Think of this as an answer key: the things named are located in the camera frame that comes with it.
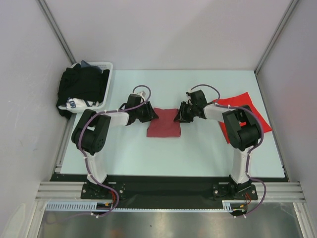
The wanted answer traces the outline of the pink garment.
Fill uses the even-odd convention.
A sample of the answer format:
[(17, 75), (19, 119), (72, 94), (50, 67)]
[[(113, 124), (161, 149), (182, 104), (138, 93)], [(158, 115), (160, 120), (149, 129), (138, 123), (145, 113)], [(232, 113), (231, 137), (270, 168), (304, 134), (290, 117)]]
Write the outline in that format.
[(158, 119), (151, 121), (147, 129), (147, 137), (149, 138), (168, 138), (180, 137), (180, 122), (174, 121), (178, 114), (178, 109), (160, 109), (154, 108)]

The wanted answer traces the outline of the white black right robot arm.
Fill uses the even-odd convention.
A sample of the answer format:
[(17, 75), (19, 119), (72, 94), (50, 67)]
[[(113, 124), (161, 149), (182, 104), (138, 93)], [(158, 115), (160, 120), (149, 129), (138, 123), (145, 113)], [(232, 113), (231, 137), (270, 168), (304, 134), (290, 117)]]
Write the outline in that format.
[(224, 123), (229, 143), (234, 148), (230, 174), (234, 183), (229, 185), (228, 192), (232, 198), (240, 199), (247, 191), (244, 183), (251, 179), (251, 152), (264, 139), (261, 122), (247, 105), (235, 107), (221, 105), (217, 101), (208, 103), (202, 90), (189, 91), (186, 95), (188, 100), (181, 102), (174, 121), (190, 123), (199, 117)]

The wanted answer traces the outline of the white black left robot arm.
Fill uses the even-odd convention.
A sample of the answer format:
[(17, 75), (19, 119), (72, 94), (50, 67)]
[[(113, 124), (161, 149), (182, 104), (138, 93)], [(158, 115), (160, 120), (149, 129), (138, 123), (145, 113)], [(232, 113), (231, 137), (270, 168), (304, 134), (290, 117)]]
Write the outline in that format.
[(102, 151), (110, 128), (128, 126), (139, 120), (141, 123), (158, 119), (148, 98), (141, 94), (130, 94), (127, 102), (119, 109), (96, 112), (86, 109), (71, 136), (71, 141), (83, 154), (87, 169), (87, 179), (94, 183), (92, 192), (98, 198), (109, 194), (109, 185), (104, 183), (107, 172), (102, 159), (97, 154)]

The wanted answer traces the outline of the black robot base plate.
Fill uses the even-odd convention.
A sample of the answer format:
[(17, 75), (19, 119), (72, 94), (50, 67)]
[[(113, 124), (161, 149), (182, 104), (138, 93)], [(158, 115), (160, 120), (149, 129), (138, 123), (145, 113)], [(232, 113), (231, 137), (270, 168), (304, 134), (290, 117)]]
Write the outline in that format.
[(128, 209), (216, 209), (224, 200), (249, 204), (258, 199), (255, 185), (235, 186), (229, 177), (115, 176), (104, 187), (85, 175), (53, 174), (51, 182), (83, 182), (82, 199), (110, 200)]

